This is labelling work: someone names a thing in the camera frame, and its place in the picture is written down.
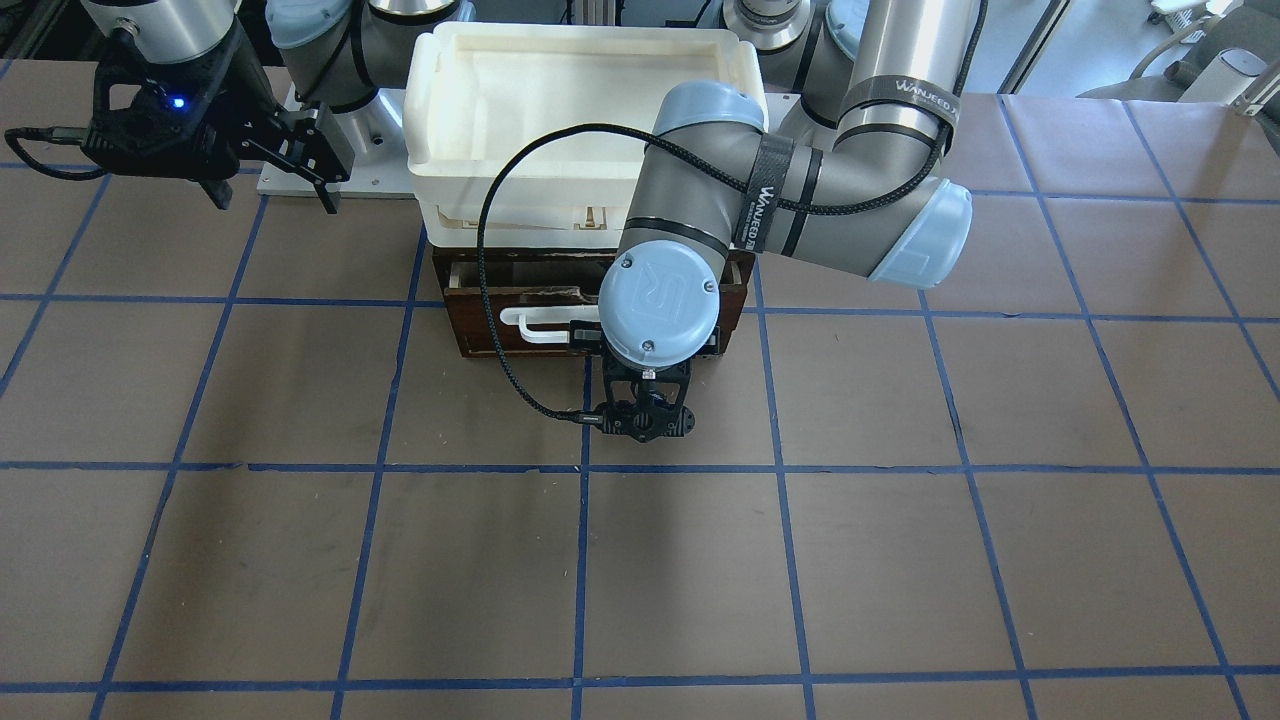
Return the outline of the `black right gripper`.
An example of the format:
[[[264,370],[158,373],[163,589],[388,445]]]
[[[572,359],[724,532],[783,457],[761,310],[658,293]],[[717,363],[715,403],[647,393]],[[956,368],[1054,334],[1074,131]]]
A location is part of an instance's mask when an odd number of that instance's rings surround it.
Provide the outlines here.
[[[248,40],[221,40],[172,64],[143,59],[131,40],[110,40],[93,77],[92,115],[82,152],[118,176],[198,183],[230,209],[230,179],[243,160],[298,176],[335,215],[355,150],[324,105],[288,111]]]

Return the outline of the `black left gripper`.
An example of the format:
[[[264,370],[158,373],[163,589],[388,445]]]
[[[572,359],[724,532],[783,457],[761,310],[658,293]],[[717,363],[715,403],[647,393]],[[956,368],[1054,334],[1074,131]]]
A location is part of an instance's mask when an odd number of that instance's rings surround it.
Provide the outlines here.
[[[571,414],[577,424],[598,428],[607,436],[628,436],[640,443],[659,437],[685,437],[695,427],[686,407],[692,360],[659,370],[626,365],[605,342],[596,322],[572,320],[570,347],[602,357],[605,400],[593,410]]]

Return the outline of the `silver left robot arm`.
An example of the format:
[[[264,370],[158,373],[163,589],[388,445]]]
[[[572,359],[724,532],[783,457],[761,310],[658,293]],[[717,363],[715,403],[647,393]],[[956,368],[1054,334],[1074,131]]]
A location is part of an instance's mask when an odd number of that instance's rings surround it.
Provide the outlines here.
[[[685,436],[691,360],[716,334],[732,251],[780,256],[914,290],[937,286],[968,240],[968,188],[938,174],[955,136],[984,1],[827,1],[810,19],[804,99],[832,137],[769,132],[718,82],[664,97],[598,295],[607,393],[559,418],[646,442]]]

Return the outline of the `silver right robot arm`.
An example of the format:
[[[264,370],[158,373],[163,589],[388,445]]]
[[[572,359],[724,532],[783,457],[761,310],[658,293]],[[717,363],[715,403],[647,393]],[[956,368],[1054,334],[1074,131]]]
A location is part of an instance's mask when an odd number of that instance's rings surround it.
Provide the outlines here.
[[[173,178],[227,208],[243,161],[296,176],[328,213],[367,142],[355,119],[403,90],[419,36],[472,22],[471,1],[269,1],[298,108],[274,94],[233,1],[87,1],[108,46],[81,151],[116,176]]]

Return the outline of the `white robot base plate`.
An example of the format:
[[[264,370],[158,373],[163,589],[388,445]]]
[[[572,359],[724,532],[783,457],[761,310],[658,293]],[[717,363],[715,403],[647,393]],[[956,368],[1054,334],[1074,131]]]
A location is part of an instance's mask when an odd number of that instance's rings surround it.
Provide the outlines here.
[[[666,110],[669,96],[684,108]],[[600,97],[498,90],[440,91],[438,99],[430,109],[424,100],[408,101],[403,90],[372,94],[367,108],[384,117],[364,128],[344,128],[329,108],[268,104],[233,120],[228,143],[241,160],[266,165],[261,193],[301,196],[323,182],[335,199],[415,199],[428,219],[475,220],[499,169],[539,136],[585,124],[662,135],[701,111],[726,111],[769,129],[772,114],[795,104],[795,97],[741,92],[713,79],[685,82],[672,94],[667,82],[652,78]]]

